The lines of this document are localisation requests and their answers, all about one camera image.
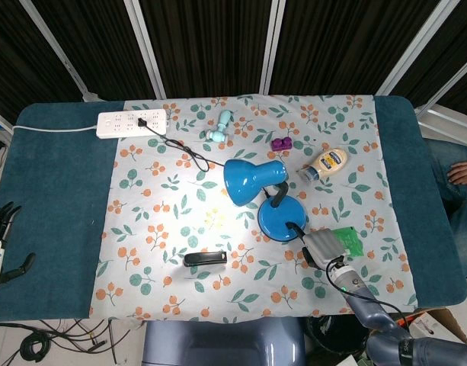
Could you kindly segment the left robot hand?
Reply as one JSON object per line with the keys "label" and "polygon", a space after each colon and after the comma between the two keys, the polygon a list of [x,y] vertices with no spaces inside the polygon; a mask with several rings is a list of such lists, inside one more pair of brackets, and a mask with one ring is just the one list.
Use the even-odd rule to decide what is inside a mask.
{"label": "left robot hand", "polygon": [[22,265],[16,269],[3,272],[3,260],[6,246],[8,244],[8,235],[14,222],[14,217],[20,209],[21,206],[14,206],[13,201],[10,201],[6,205],[0,207],[0,284],[5,284],[15,278],[25,275],[33,266],[36,258],[36,254],[31,252],[28,254]]}

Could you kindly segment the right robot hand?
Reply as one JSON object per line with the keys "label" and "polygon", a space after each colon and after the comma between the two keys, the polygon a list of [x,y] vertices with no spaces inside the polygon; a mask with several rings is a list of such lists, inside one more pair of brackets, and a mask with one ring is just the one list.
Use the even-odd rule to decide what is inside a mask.
{"label": "right robot hand", "polygon": [[294,230],[301,240],[302,254],[309,267],[330,271],[333,265],[336,268],[344,266],[345,250],[332,230],[304,233],[297,224],[291,222],[286,223],[286,227]]}

